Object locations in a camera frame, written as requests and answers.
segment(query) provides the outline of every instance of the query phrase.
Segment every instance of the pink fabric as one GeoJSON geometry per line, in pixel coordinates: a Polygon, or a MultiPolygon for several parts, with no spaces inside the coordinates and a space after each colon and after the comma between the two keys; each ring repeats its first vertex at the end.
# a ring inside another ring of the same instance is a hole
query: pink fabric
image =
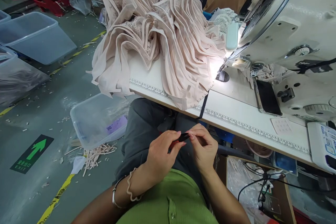
{"type": "Polygon", "coordinates": [[[109,19],[93,56],[92,82],[108,96],[132,94],[128,51],[136,50],[147,70],[162,57],[162,84],[179,109],[196,106],[213,85],[210,59],[225,55],[224,38],[203,16],[201,2],[103,1],[109,19]]]}

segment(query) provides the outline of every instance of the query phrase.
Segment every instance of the purple label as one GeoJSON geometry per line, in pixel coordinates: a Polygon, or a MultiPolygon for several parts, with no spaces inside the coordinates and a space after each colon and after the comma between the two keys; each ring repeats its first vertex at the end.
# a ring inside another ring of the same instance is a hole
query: purple label
{"type": "Polygon", "coordinates": [[[117,129],[120,129],[121,127],[125,126],[127,124],[127,118],[126,116],[122,116],[115,120],[110,126],[108,126],[106,129],[108,131],[108,134],[112,134],[117,129]]]}

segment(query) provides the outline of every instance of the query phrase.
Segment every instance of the cardboard box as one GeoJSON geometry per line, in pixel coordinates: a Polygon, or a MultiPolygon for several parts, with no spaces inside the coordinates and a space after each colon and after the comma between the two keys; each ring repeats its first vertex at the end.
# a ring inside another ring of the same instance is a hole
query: cardboard box
{"type": "MultiPolygon", "coordinates": [[[[268,167],[256,162],[251,162],[245,159],[241,159],[250,163],[254,163],[256,165],[259,165],[266,170],[269,169],[274,169],[273,167],[268,167]]],[[[223,184],[226,185],[227,182],[227,157],[220,156],[219,157],[219,162],[217,164],[217,174],[219,178],[222,180],[223,184]]],[[[286,224],[296,224],[295,216],[294,216],[294,211],[293,211],[293,206],[292,206],[292,201],[291,197],[289,195],[289,188],[288,185],[281,183],[279,181],[272,181],[272,184],[274,186],[273,188],[273,197],[277,198],[279,200],[279,206],[281,209],[281,214],[276,215],[280,220],[282,220],[286,224]]]]}

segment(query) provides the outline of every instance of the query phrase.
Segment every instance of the hand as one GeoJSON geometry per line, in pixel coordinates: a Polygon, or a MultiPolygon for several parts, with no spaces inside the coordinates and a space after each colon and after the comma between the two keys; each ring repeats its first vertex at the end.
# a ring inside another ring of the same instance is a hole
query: hand
{"type": "Polygon", "coordinates": [[[200,173],[204,175],[212,171],[218,149],[217,141],[212,138],[207,129],[201,124],[196,124],[187,133],[189,133],[194,147],[195,162],[200,173]]]}
{"type": "Polygon", "coordinates": [[[144,167],[148,173],[151,174],[151,179],[154,184],[164,179],[173,167],[179,150],[186,145],[185,142],[179,142],[175,144],[171,152],[168,153],[170,144],[177,140],[180,135],[181,131],[165,131],[151,142],[144,167]]]}

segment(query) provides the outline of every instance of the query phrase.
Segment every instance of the green shirt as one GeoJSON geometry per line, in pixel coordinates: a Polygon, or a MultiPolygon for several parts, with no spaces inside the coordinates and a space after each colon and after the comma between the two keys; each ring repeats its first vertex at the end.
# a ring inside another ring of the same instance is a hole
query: green shirt
{"type": "Polygon", "coordinates": [[[149,189],[117,224],[218,223],[207,209],[195,181],[171,169],[164,180],[149,189]]]}

